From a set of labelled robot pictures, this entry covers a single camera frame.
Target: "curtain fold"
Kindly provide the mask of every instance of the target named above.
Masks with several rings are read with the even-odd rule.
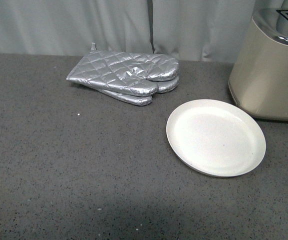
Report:
[[[0,0],[0,53],[100,50],[234,62],[252,14],[288,0]]]
[[[152,53],[146,0],[0,0],[0,53]]]

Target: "silver toaster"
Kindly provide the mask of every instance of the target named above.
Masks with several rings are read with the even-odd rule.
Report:
[[[251,116],[288,121],[288,9],[253,15],[228,86]]]

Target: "silver oven mitt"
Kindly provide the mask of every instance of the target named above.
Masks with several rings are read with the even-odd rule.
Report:
[[[68,74],[67,80],[96,90],[108,90],[138,97],[151,96],[157,82],[174,80],[179,72],[177,59],[165,54],[145,54],[95,50]]]
[[[160,81],[156,83],[158,85],[157,93],[160,93],[160,94],[168,93],[174,90],[178,86],[179,77],[177,76],[173,80]],[[152,96],[148,96],[148,97],[147,96],[133,96],[133,95],[128,95],[124,93],[118,93],[115,91],[104,90],[104,89],[96,89],[96,90],[100,91],[103,94],[111,96],[115,99],[118,99],[120,101],[133,104],[133,105],[137,105],[137,106],[145,106],[145,105],[150,104],[153,101]]]

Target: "white plate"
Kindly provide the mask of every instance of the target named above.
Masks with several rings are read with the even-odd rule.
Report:
[[[184,103],[169,116],[168,141],[191,168],[211,176],[233,177],[252,171],[263,160],[265,137],[241,109],[217,100]]]

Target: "quilted oven mitt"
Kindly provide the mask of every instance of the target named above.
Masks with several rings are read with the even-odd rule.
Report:
[[[131,104],[144,106],[154,93],[166,93],[178,85],[178,61],[164,54],[92,50],[67,76]]]

